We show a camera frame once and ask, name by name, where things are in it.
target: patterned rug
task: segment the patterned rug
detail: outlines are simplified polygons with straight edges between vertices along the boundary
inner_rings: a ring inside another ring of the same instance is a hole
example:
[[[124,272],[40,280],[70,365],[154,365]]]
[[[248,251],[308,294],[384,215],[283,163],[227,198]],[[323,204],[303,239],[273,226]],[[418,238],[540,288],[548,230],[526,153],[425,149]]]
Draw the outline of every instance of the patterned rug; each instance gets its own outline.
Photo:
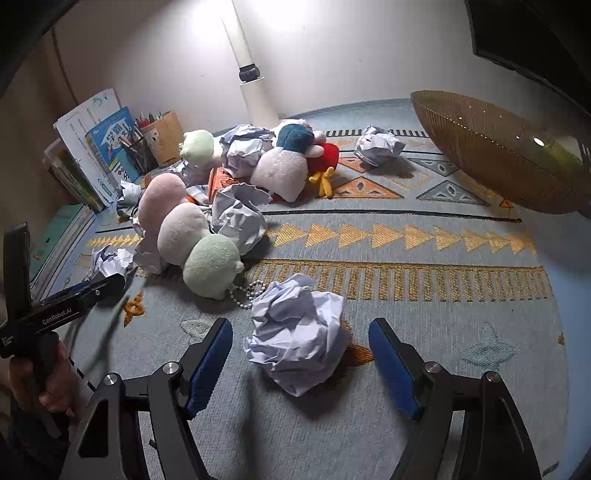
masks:
[[[248,312],[229,299],[195,296],[176,267],[162,275],[138,270],[116,305],[65,327],[73,361],[92,385],[109,371],[145,375],[226,316],[234,344],[208,408],[191,423],[210,474],[388,479],[413,425],[396,412],[366,348],[369,322],[383,316],[403,342],[453,374],[498,371],[541,471],[551,471],[566,430],[564,337],[552,287],[513,205],[463,174],[418,130],[393,129],[407,142],[403,158],[370,168],[352,158],[362,127],[327,132],[341,149],[335,198],[315,198],[310,189],[294,206],[266,206],[269,230],[237,279],[268,283],[302,272],[318,290],[345,297],[353,341],[329,382],[300,398],[284,393],[245,360]],[[105,223],[69,283],[83,278],[93,248],[133,251],[139,241],[125,224]],[[130,302],[145,313],[126,320]],[[454,415],[441,479],[453,470],[462,420]],[[141,424],[151,477],[162,478],[147,415]]]

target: stack of books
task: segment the stack of books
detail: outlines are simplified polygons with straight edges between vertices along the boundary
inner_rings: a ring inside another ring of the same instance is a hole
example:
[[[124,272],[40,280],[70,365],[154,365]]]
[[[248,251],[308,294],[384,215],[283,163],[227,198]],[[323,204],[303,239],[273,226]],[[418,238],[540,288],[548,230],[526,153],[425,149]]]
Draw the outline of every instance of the stack of books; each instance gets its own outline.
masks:
[[[64,205],[31,247],[29,281],[31,298],[48,297],[76,245],[95,221],[86,205]]]
[[[53,127],[60,138],[46,149],[44,163],[78,202],[95,212],[116,201],[121,180],[139,177],[122,144],[134,143],[139,131],[113,89],[89,98]]]
[[[46,148],[43,164],[77,202],[88,205],[97,213],[105,208],[105,204],[92,189],[61,138]]]

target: metal screw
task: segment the metal screw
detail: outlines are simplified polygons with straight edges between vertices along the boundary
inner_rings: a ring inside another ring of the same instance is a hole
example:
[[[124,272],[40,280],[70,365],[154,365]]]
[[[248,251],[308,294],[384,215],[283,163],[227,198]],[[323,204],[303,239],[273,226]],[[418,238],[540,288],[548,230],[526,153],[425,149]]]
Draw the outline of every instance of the metal screw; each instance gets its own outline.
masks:
[[[486,372],[486,379],[489,382],[498,383],[501,381],[501,376],[497,372]]]
[[[167,375],[171,375],[171,374],[175,373],[177,370],[178,370],[178,363],[177,362],[168,362],[167,364],[164,364],[164,366],[162,367],[162,371]]]
[[[113,385],[117,383],[117,375],[109,374],[103,379],[105,385]]]
[[[430,374],[438,374],[441,371],[441,365],[437,362],[425,362],[425,370]]]

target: blue gripper pad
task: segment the blue gripper pad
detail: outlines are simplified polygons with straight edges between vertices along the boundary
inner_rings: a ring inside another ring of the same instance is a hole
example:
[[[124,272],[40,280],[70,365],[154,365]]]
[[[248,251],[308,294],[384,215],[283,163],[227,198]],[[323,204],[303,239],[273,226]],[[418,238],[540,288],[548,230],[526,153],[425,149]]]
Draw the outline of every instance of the blue gripper pad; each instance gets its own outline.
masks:
[[[388,385],[396,408],[409,418],[416,419],[420,406],[414,397],[413,378],[376,320],[369,324],[368,337],[378,370]]]
[[[226,358],[232,348],[232,324],[226,320],[210,345],[201,364],[191,376],[191,394],[187,403],[190,418],[204,410],[212,396],[217,379],[222,373]]]

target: green book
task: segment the green book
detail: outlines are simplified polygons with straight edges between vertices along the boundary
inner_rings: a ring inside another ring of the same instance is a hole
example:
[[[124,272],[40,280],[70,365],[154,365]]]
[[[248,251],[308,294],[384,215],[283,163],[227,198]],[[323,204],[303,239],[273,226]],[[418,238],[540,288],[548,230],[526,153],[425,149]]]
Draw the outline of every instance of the green book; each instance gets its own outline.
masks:
[[[31,247],[29,281],[32,282],[47,262],[61,236],[84,205],[64,205],[51,219],[43,234]]]

